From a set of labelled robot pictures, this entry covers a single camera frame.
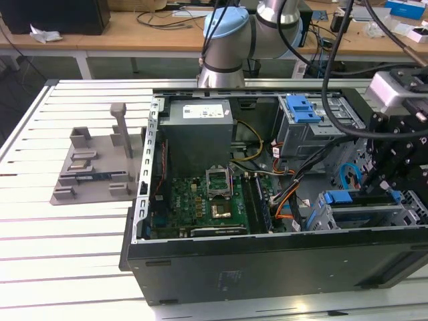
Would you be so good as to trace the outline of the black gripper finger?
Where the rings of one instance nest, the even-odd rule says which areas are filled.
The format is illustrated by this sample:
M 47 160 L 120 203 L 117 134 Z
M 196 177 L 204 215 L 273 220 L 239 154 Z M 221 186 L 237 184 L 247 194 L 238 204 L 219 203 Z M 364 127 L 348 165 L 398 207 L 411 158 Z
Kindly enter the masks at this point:
M 407 191 L 410 189 L 407 174 L 411 159 L 409 156 L 388 156 L 381 163 L 381 189 L 384 191 Z
M 385 114 L 374 113 L 368 129 L 374 134 L 385 133 L 388 121 L 389 118 Z M 381 184 L 390 176 L 387 154 L 385 154 L 385 148 L 388 146 L 389 143 L 383 140 L 367 140 L 366 153 L 368 160 L 365 164 L 365 179 L 362 184 L 362 192 L 364 194 L 379 194 L 381 189 L 387 189 L 386 187 L 381 187 Z

